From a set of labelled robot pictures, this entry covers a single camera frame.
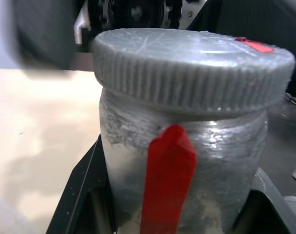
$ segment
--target jar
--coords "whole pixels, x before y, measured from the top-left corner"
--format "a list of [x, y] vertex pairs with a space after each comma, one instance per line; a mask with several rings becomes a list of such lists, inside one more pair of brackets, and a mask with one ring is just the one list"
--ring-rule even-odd
[[230, 232], [265, 144], [266, 108], [283, 97], [295, 66], [290, 52], [268, 48], [170, 29], [96, 37], [101, 138], [119, 234], [140, 233], [149, 144], [172, 124], [184, 127], [197, 156], [177, 233]]

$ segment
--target red tape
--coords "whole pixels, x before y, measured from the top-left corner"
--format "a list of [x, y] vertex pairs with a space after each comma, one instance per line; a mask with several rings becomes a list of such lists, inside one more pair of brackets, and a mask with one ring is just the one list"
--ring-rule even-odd
[[242, 41], [243, 43], [251, 46], [253, 49], [261, 52], [261, 53], [270, 53], [273, 52], [274, 49], [271, 47], [268, 47], [260, 42], [248, 40], [246, 38], [235, 38], [237, 41]]
[[196, 164], [192, 144], [179, 125], [150, 143], [140, 234], [176, 234]]

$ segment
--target jar lid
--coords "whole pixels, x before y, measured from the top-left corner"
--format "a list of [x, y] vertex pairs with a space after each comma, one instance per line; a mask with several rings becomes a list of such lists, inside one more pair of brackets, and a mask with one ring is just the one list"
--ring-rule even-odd
[[94, 71], [108, 90], [154, 106], [205, 114], [263, 109], [295, 67], [287, 50], [209, 32], [117, 29], [94, 40]]

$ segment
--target black holder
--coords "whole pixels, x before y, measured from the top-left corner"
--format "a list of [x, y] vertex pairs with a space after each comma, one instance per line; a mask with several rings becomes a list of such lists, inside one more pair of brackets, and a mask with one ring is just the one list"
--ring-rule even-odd
[[[112, 234], [114, 223], [99, 136], [73, 169], [46, 234]], [[261, 168], [232, 234], [296, 234], [295, 214]]]

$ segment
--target white tabletop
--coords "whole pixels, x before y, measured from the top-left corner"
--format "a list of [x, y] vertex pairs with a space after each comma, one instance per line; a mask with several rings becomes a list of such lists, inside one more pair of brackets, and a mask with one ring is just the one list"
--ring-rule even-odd
[[101, 89], [92, 72], [0, 69], [0, 233], [46, 232], [100, 133]]

